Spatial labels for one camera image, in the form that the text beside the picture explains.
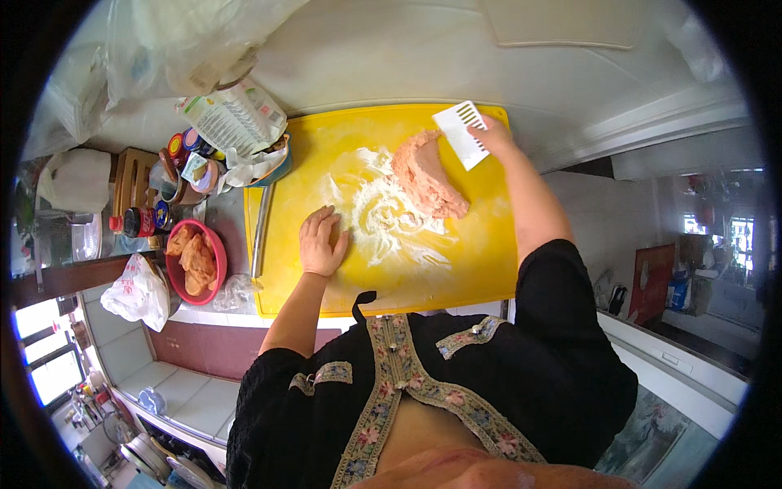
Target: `blue basket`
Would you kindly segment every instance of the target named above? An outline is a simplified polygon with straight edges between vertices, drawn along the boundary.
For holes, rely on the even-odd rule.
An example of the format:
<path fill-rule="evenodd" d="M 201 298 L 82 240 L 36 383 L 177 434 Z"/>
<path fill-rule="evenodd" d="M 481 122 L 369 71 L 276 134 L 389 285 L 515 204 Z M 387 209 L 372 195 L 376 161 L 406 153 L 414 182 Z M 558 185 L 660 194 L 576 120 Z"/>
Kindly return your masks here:
<path fill-rule="evenodd" d="M 266 175 L 265 177 L 256 180 L 254 182 L 250 182 L 249 185 L 246 185 L 247 187 L 266 187 L 271 185 L 272 183 L 276 182 L 280 178 L 284 177 L 289 171 L 291 171 L 291 168 L 293 167 L 293 158 L 291 157 L 291 149 L 290 149 L 290 134 L 288 134 L 288 138 L 285 140 L 285 149 L 288 150 L 288 154 L 285 156 L 285 159 L 280 163 L 278 167 L 276 167 L 274 170 L 271 171 L 270 174 Z"/>

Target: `woman's right hand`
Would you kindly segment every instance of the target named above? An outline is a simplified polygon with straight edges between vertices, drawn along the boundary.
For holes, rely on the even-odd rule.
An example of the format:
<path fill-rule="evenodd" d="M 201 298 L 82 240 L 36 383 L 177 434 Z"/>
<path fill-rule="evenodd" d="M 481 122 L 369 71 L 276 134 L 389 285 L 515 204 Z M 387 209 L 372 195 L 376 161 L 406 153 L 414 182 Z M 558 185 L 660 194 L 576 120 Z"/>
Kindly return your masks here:
<path fill-rule="evenodd" d="M 334 249 L 328 243 L 332 226 L 339 222 L 334 206 L 323 206 L 304 220 L 299 229 L 299 258 L 304 273 L 330 277 L 342 263 L 347 250 L 348 231 L 339 235 Z"/>
<path fill-rule="evenodd" d="M 481 117 L 483 117 L 483 122 L 486 124 L 486 130 L 468 126 L 467 132 L 473 138 L 478 139 L 489 153 L 499 158 L 512 151 L 518 151 L 516 143 L 513 142 L 511 132 L 504 124 L 484 114 L 481 114 Z"/>

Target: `pink dough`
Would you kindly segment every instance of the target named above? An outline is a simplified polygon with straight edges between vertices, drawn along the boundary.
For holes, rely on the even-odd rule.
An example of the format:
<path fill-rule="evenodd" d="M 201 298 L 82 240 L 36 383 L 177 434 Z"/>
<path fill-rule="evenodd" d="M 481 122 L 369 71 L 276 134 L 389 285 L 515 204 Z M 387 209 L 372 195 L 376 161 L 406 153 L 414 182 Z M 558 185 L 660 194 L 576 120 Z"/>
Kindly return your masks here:
<path fill-rule="evenodd" d="M 391 168 L 402 190 L 424 214 L 433 218 L 463 218 L 470 204 L 448 183 L 439 160 L 441 131 L 421 131 L 393 154 Z"/>

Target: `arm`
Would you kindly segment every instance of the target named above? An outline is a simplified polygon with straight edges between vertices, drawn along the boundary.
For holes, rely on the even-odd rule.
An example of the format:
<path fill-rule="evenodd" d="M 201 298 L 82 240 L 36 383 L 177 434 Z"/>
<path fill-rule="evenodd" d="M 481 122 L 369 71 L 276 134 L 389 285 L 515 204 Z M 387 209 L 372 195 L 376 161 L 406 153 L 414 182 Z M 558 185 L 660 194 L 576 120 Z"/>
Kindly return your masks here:
<path fill-rule="evenodd" d="M 303 274 L 271 324 L 259 355 L 272 348 L 288 348 L 307 358 L 314 353 L 323 293 L 347 250 L 347 231 L 339 236 L 333 249 L 328 244 L 332 226 L 339 221 L 339 214 L 333 212 L 334 206 L 323 206 L 301 225 L 299 255 Z"/>
<path fill-rule="evenodd" d="M 488 131 L 468 128 L 505 169 L 516 231 L 518 262 L 552 239 L 573 242 L 570 222 L 532 163 L 513 143 L 511 133 L 498 120 L 483 116 Z"/>

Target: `person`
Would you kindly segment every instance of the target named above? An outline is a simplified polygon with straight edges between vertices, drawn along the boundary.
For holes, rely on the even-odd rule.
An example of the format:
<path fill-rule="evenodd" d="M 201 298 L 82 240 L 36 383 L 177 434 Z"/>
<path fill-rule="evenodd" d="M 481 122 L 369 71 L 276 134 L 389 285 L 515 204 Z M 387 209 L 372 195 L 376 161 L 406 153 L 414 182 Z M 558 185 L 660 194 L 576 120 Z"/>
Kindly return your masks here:
<path fill-rule="evenodd" d="M 314 353 L 348 235 L 313 212 L 301 279 L 242 379 L 229 487 L 635 487 L 590 470 L 633 411 L 637 377 L 597 324 L 568 218 L 505 126 L 470 128 L 502 163 L 515 223 L 515 324 L 445 313 L 364 318 Z"/>

